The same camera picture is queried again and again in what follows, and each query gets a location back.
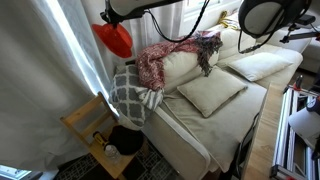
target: rug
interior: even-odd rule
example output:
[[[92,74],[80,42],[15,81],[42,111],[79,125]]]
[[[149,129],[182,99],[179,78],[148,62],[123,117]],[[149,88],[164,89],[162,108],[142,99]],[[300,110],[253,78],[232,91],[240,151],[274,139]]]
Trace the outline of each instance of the rug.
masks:
[[[181,180],[179,174],[150,143],[149,155],[138,151],[132,162],[123,172],[128,180]],[[68,162],[59,168],[54,180],[112,180],[113,178],[91,155],[87,154]]]

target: bottle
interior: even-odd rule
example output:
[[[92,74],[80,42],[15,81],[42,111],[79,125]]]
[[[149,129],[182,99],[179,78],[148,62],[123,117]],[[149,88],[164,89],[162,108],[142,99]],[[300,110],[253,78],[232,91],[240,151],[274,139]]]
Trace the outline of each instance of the bottle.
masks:
[[[121,154],[119,153],[118,149],[111,144],[108,144],[104,152],[106,156],[112,161],[113,164],[118,164],[121,158]]]

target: white curtain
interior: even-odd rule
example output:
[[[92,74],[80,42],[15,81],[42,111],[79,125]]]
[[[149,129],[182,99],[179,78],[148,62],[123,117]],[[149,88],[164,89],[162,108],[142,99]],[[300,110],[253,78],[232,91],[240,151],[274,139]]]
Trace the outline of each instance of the white curtain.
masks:
[[[86,153],[59,118],[97,91],[107,96],[115,65],[124,63],[91,31],[104,23],[104,8],[104,0],[1,1],[1,165],[45,171]],[[169,37],[178,36],[181,10],[182,3],[154,10]],[[161,41],[146,16],[124,22],[135,56]]]

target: wooden stool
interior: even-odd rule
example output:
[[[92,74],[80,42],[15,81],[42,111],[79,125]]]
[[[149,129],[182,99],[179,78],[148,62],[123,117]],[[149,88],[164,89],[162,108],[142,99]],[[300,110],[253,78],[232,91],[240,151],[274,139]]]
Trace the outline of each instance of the wooden stool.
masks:
[[[100,107],[101,103],[104,104],[104,112],[101,113],[101,115],[96,120],[91,121],[91,123],[81,132],[77,131],[74,125],[80,120],[83,120],[84,117],[88,117],[87,115],[92,114],[92,111],[97,109],[97,107]],[[122,175],[122,172],[134,158],[136,153],[129,156],[122,155],[120,161],[117,164],[113,164],[112,161],[107,158],[107,156],[104,153],[103,147],[97,141],[93,139],[91,142],[88,142],[86,140],[86,138],[89,135],[92,136],[92,134],[95,131],[97,131],[97,128],[100,127],[102,123],[107,120],[111,120],[113,122],[109,128],[101,132],[106,139],[108,139],[109,135],[111,134],[112,128],[118,125],[118,122],[101,92],[98,93],[98,96],[96,96],[94,99],[92,99],[79,109],[75,110],[69,116],[61,117],[61,121],[72,132],[72,134],[74,134],[88,148],[89,152],[104,167],[104,169],[114,179],[124,180],[126,178]],[[146,142],[147,140],[146,138],[144,138],[143,149],[147,147]]]

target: pink floral blanket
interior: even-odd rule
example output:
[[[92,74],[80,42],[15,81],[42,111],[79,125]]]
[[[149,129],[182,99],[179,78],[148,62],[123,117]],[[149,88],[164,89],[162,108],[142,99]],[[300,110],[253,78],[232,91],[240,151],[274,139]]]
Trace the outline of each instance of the pink floral blanket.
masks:
[[[217,34],[210,37],[205,34],[198,34],[182,43],[160,42],[142,50],[136,59],[141,85],[154,91],[162,89],[165,85],[162,58],[178,51],[197,53],[198,64],[208,76],[212,68],[208,60],[215,51],[218,52],[222,42]]]

